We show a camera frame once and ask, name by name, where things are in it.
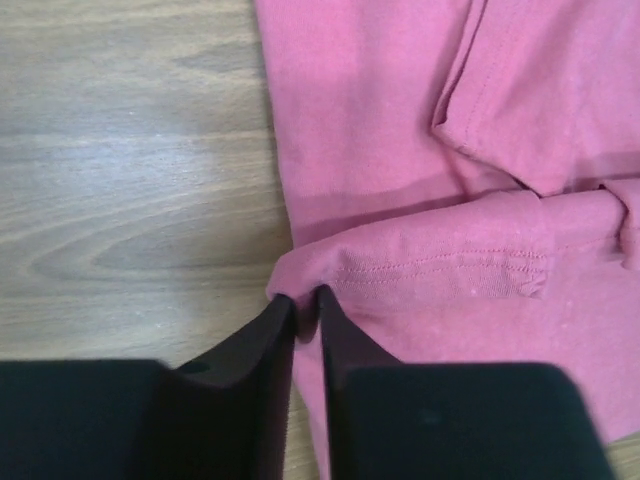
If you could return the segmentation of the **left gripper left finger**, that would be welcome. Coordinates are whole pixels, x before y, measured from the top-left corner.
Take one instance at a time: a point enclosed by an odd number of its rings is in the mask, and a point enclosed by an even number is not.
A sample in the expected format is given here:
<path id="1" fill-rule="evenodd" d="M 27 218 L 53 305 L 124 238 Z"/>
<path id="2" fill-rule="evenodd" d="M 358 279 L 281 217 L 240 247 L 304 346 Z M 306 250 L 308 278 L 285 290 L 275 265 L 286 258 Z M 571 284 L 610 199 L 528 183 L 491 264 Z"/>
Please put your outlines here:
<path id="1" fill-rule="evenodd" d="M 295 307 L 265 310 L 204 354 L 1 365 L 5 479 L 279 479 Z"/>

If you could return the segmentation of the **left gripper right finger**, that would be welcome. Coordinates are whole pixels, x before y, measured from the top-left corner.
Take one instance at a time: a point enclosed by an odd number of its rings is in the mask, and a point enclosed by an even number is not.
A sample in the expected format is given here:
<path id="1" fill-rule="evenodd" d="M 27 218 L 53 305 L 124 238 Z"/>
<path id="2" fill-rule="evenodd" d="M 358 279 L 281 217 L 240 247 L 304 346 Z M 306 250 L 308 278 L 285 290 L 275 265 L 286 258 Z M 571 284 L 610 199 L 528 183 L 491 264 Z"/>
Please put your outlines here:
<path id="1" fill-rule="evenodd" d="M 334 479 L 611 479 L 577 386 L 545 363 L 404 363 L 316 293 Z"/>

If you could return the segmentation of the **pink t shirt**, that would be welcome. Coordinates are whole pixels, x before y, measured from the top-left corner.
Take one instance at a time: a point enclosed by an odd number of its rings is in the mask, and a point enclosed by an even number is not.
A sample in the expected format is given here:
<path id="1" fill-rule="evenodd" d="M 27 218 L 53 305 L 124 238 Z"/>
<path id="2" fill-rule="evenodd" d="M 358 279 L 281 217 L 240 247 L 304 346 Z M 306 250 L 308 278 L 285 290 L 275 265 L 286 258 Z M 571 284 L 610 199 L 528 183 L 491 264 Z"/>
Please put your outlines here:
<path id="1" fill-rule="evenodd" d="M 259 1 L 270 295 L 415 363 L 542 361 L 639 428 L 639 5 Z"/>

